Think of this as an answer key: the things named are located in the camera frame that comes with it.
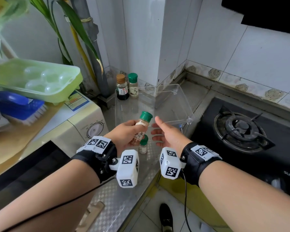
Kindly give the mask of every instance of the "finger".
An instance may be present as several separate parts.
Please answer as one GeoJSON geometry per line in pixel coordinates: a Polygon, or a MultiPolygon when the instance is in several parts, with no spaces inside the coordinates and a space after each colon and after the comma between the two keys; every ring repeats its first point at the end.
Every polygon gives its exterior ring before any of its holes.
{"type": "Polygon", "coordinates": [[[164,132],[162,131],[162,129],[154,129],[150,133],[152,135],[155,135],[155,134],[164,134],[164,132]]]}
{"type": "Polygon", "coordinates": [[[153,136],[151,139],[152,139],[153,141],[161,141],[161,142],[165,142],[165,136],[161,136],[161,135],[153,136]]]}
{"type": "Polygon", "coordinates": [[[159,125],[157,125],[156,123],[153,123],[151,126],[152,126],[153,128],[159,128],[159,125]]]}
{"type": "Polygon", "coordinates": [[[164,131],[166,132],[170,126],[167,125],[166,123],[164,123],[158,116],[155,117],[155,121],[156,121],[156,124],[164,131]]]}
{"type": "Polygon", "coordinates": [[[157,142],[156,143],[156,146],[159,146],[159,147],[165,147],[165,143],[163,143],[163,142],[157,142]]]}
{"type": "Polygon", "coordinates": [[[146,132],[147,127],[144,125],[134,125],[134,126],[132,126],[132,131],[134,134],[137,134],[139,132],[146,132]]]}
{"type": "Polygon", "coordinates": [[[126,125],[126,126],[133,126],[137,122],[138,122],[137,120],[128,120],[128,121],[124,122],[124,125],[126,125]]]}

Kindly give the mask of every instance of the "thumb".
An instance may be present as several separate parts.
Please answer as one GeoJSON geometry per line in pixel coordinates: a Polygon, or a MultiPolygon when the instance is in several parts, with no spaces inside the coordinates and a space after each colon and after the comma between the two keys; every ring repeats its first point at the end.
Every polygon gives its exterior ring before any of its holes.
{"type": "Polygon", "coordinates": [[[156,124],[162,129],[163,132],[166,132],[170,127],[168,124],[164,123],[158,116],[155,117],[156,124]]]}
{"type": "Polygon", "coordinates": [[[147,130],[147,127],[144,125],[134,125],[132,126],[132,130],[134,134],[137,134],[139,132],[145,132],[147,130]]]}

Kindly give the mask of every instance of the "black stove top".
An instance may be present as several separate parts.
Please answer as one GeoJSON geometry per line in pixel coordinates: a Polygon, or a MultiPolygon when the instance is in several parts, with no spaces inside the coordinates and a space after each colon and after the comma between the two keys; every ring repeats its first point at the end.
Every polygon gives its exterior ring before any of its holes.
{"type": "Polygon", "coordinates": [[[290,195],[290,127],[215,97],[191,140],[290,195]]]}

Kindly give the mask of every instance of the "brown bottle cap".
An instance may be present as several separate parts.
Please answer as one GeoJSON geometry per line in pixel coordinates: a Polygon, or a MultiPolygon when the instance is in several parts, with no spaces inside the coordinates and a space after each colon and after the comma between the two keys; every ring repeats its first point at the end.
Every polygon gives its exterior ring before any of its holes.
{"type": "Polygon", "coordinates": [[[126,81],[125,75],[124,74],[117,74],[116,80],[118,84],[123,84],[126,81]]]}

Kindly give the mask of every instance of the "forearm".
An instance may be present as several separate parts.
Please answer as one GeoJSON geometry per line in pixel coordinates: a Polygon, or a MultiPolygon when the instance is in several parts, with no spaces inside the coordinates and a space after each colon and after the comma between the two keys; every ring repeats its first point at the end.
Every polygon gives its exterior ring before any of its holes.
{"type": "MultiPolygon", "coordinates": [[[[0,211],[0,231],[98,186],[93,169],[80,160],[68,164],[19,196],[0,211]]],[[[13,231],[74,231],[84,215],[93,192],[41,215],[13,231]]]]}
{"type": "Polygon", "coordinates": [[[199,186],[234,232],[290,232],[290,196],[246,172],[215,161],[199,186]]]}

